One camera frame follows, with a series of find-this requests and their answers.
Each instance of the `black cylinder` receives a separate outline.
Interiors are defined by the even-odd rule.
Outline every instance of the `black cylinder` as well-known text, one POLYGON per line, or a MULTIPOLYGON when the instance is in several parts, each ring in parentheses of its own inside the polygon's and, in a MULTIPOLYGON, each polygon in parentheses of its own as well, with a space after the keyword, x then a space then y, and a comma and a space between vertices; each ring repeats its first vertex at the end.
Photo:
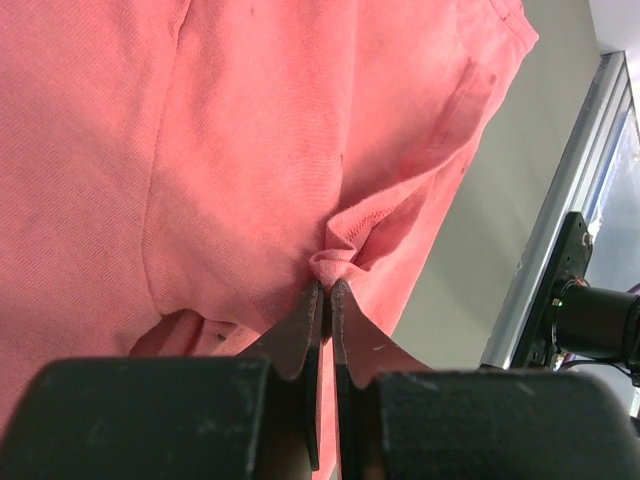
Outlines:
POLYGON ((554 305, 556 346, 595 360, 627 362, 638 335, 637 295, 573 284, 554 305))

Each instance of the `red cloth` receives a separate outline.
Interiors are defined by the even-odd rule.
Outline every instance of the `red cloth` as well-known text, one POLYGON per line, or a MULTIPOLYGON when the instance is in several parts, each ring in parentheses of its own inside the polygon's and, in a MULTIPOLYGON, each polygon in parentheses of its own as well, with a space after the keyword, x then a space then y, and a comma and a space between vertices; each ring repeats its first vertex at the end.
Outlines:
POLYGON ((536 40, 519 0, 5 0, 0 26, 0 425, 45 362, 233 354, 314 276, 390 333, 536 40))

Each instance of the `garment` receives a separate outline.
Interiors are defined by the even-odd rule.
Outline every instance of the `garment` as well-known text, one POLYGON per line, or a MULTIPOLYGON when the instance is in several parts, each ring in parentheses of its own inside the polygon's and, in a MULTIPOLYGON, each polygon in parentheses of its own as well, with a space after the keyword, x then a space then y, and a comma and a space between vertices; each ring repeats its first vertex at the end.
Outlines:
POLYGON ((52 359, 235 354, 314 277, 390 333, 536 40, 519 0, 8 0, 0 25, 0 424, 52 359))

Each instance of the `pink fabric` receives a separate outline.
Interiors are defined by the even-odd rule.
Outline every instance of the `pink fabric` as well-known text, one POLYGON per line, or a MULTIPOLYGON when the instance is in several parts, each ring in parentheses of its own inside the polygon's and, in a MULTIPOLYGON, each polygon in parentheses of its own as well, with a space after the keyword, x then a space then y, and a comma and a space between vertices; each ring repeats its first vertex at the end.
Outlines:
POLYGON ((5 0, 0 27, 0 425, 52 359, 234 354, 314 276, 390 333, 536 40, 519 0, 5 0))

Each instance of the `white wall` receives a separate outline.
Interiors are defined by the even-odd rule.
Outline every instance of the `white wall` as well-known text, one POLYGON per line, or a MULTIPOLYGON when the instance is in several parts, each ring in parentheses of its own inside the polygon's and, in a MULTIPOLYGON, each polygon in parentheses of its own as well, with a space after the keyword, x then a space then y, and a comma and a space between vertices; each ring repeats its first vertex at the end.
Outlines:
POLYGON ((590 0, 602 53, 624 50, 634 98, 640 98, 640 0, 590 0))
POLYGON ((588 0, 524 0, 540 41, 489 124, 394 338, 478 365, 599 63, 588 0))

